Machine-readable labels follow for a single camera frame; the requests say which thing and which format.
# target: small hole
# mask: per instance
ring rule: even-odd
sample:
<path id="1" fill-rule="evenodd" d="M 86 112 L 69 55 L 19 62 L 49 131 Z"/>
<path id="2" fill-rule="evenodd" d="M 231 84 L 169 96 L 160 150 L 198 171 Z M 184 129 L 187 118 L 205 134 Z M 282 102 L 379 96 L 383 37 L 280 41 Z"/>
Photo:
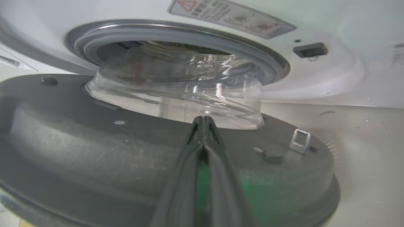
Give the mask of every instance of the small hole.
<path id="1" fill-rule="evenodd" d="M 312 152 L 316 152 L 316 151 L 318 151 L 318 148 L 310 146 L 309 150 Z"/>

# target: warning triangle symbol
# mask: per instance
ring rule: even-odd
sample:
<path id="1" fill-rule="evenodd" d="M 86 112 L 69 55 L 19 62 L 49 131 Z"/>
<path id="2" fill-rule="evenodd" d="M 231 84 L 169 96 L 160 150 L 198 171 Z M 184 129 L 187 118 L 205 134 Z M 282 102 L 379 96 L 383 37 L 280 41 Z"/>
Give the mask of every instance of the warning triangle symbol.
<path id="1" fill-rule="evenodd" d="M 177 1 L 187 12 L 190 12 L 196 5 L 195 1 Z"/>

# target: black latch slot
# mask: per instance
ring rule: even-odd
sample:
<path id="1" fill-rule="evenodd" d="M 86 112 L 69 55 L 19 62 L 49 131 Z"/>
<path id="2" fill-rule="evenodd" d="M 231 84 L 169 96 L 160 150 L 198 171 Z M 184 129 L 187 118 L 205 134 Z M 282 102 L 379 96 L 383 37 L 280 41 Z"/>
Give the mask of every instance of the black latch slot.
<path id="1" fill-rule="evenodd" d="M 299 57 L 305 58 L 326 55 L 328 50 L 322 42 L 319 42 L 310 45 L 297 46 L 293 48 L 293 52 L 295 52 Z"/>

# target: white surface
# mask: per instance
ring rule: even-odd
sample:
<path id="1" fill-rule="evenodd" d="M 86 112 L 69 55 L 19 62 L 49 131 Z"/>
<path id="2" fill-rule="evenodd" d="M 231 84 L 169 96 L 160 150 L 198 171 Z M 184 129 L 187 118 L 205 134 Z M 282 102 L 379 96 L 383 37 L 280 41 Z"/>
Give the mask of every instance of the white surface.
<path id="1" fill-rule="evenodd" d="M 1 42 L 0 42 L 0 56 L 8 57 L 18 62 L 21 62 L 28 68 L 32 69 L 33 71 L 41 71 L 42 73 L 53 73 L 53 74 L 74 74 L 72 72 L 58 69 L 50 65 L 41 63 L 35 59 L 29 58 L 3 45 Z"/>
<path id="2" fill-rule="evenodd" d="M 28 70 L 28 69 L 19 69 L 13 66 L 8 66 L 4 64 L 0 64 L 0 82 L 11 77 L 29 75 L 29 74 L 40 74 L 41 72 Z"/>
<path id="3" fill-rule="evenodd" d="M 261 111 L 331 148 L 341 202 L 328 227 L 404 226 L 404 109 L 265 103 Z"/>
<path id="4" fill-rule="evenodd" d="M 11 55 L 10 53 L 8 53 L 4 49 L 2 49 L 0 46 L 0 63 L 5 64 L 5 65 L 11 65 L 11 66 L 15 67 L 15 65 L 10 64 L 8 61 L 5 61 L 3 58 L 11 59 L 11 60 L 14 60 L 14 61 L 20 63 L 19 67 L 22 69 L 29 69 L 29 70 L 36 71 L 34 68 L 30 67 L 25 62 L 21 61 L 20 59 L 16 58 L 15 56 Z"/>
<path id="5" fill-rule="evenodd" d="M 6 211 L 6 210 L 7 210 L 7 209 L 6 209 L 5 207 L 3 207 L 2 204 L 0 204 L 0 213 L 3 212 L 3 211 Z"/>
<path id="6" fill-rule="evenodd" d="M 28 44 L 94 69 L 94 65 L 66 48 L 66 36 L 77 26 L 112 19 L 153 19 L 204 26 L 267 45 L 289 61 L 290 74 L 264 88 L 265 98 L 271 101 L 404 108 L 404 65 L 391 63 L 394 44 L 404 42 L 404 29 L 397 25 L 404 20 L 404 1 L 233 1 L 280 18 L 297 29 L 267 40 L 230 27 L 170 15 L 167 9 L 171 0 L 5 0 L 0 2 L 0 16 Z M 301 59 L 292 52 L 294 46 L 316 42 L 323 42 L 329 50 L 317 61 Z"/>
<path id="7" fill-rule="evenodd" d="M 10 211 L 0 211 L 0 226 L 1 227 L 19 227 L 20 218 Z"/>

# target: white machine body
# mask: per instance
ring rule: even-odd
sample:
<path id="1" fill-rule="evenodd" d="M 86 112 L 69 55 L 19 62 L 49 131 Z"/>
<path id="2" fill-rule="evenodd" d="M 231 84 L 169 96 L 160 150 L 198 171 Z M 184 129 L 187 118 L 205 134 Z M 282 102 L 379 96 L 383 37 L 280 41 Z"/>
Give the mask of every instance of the white machine body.
<path id="1" fill-rule="evenodd" d="M 230 2 L 247 12 L 263 13 L 294 27 L 270 38 L 257 30 L 248 32 L 234 25 L 192 17 L 199 4 L 213 2 L 3 0 L 0 2 L 0 62 L 46 73 L 80 74 L 76 70 L 80 68 L 91 74 L 98 66 L 72 53 L 67 45 L 67 36 L 73 29 L 119 19 L 166 21 L 234 34 L 283 56 L 290 69 L 280 81 L 263 86 L 264 101 L 404 108 L 404 28 L 401 25 L 404 1 Z M 10 40 L 29 46 L 30 54 L 28 49 L 25 52 L 11 45 Z M 314 43 L 323 43 L 328 53 L 301 58 L 293 51 L 294 47 Z M 32 50 L 41 54 L 33 55 Z M 66 64 L 55 66 L 43 55 Z"/>

